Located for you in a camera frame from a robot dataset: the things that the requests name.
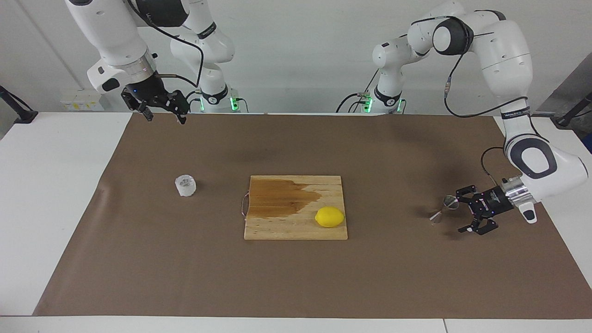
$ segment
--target cutting board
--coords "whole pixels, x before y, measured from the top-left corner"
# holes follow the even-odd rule
[[[341,176],[251,176],[249,211],[244,238],[291,240],[345,240],[344,220],[325,228],[314,220],[325,206],[345,214]]]

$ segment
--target brown tabletop covering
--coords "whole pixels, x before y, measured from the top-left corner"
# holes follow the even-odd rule
[[[466,206],[489,117],[132,116],[35,315],[592,318],[592,292],[545,209],[485,236]],[[500,151],[485,159],[519,174]],[[191,174],[182,198],[174,179]],[[341,175],[347,241],[245,241],[251,175]]]

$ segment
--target black pole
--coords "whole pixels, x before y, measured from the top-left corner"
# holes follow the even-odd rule
[[[586,106],[592,103],[592,92],[589,93],[583,100],[581,100],[578,104],[575,105],[569,112],[567,112],[563,117],[557,118],[555,122],[560,126],[568,126],[571,120],[580,113]]]
[[[30,124],[39,112],[33,110],[25,110],[18,104],[11,96],[10,92],[0,85],[0,97],[10,106],[17,114],[18,118],[14,121],[15,124]]]

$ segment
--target lemon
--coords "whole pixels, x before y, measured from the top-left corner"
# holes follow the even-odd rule
[[[340,225],[345,220],[345,216],[341,210],[327,206],[319,209],[314,219],[319,225],[325,228],[333,228]]]

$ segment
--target cutting board handle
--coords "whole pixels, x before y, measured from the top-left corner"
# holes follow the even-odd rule
[[[243,202],[240,204],[240,213],[243,215],[245,222],[247,222],[247,214],[249,212],[249,209],[247,209],[247,211],[244,210],[244,202],[247,200],[248,197],[249,197],[249,191],[247,191],[247,194],[244,195]]]

